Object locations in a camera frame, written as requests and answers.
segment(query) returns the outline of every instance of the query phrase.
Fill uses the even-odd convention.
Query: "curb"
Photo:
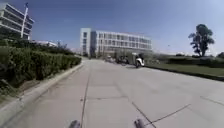
[[[145,67],[146,68],[157,69],[157,70],[161,70],[161,71],[179,73],[179,74],[196,76],[196,77],[200,77],[200,78],[206,78],[206,79],[210,79],[210,80],[216,80],[216,81],[224,82],[224,77],[221,77],[221,76],[212,76],[212,75],[206,75],[206,74],[200,74],[200,73],[191,73],[191,72],[177,71],[177,70],[172,70],[172,69],[163,69],[163,68],[157,68],[157,67],[151,67],[151,66],[145,66]]]
[[[11,119],[13,119],[13,117],[15,117],[19,112],[21,112],[33,101],[38,99],[50,87],[52,87],[60,80],[69,76],[70,74],[79,70],[82,67],[83,63],[81,62],[81,64],[71,69],[68,69],[64,73],[56,75],[55,77],[36,85],[36,88],[33,88],[30,91],[25,92],[24,95],[4,105],[2,108],[0,108],[0,128],[4,127],[4,125],[6,125]]]

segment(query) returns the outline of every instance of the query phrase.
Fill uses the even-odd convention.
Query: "lawn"
[[[186,73],[198,73],[212,76],[223,76],[224,68],[209,68],[197,65],[178,65],[178,64],[148,64],[148,67],[155,67],[160,69],[168,69],[174,71],[181,71]]]

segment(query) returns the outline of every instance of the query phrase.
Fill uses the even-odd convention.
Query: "hedge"
[[[65,55],[74,55],[72,51],[64,47],[52,47],[36,42],[29,42],[28,40],[16,39],[16,40],[0,40],[0,46],[9,46],[16,48],[30,48],[35,51],[43,51],[48,53],[60,53]]]
[[[18,88],[24,81],[43,80],[80,62],[81,58],[73,55],[0,46],[0,80],[6,80],[10,85]]]
[[[192,58],[192,57],[171,57],[168,64],[199,65],[211,68],[224,68],[224,59],[221,58]]]

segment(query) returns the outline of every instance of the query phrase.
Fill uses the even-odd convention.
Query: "concrete pavement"
[[[222,128],[224,84],[159,70],[86,60],[7,128]]]

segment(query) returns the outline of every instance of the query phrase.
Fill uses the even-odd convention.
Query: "white building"
[[[81,28],[80,46],[82,54],[113,53],[127,51],[136,53],[151,52],[148,37],[119,32],[107,32]]]
[[[48,45],[52,47],[57,47],[58,45],[56,43],[53,43],[51,41],[35,41],[36,43],[42,44],[42,45]]]
[[[0,29],[13,31],[20,35],[22,31],[24,13],[17,10],[8,3],[0,3]],[[29,16],[26,17],[24,27],[24,39],[29,39],[34,20]]]

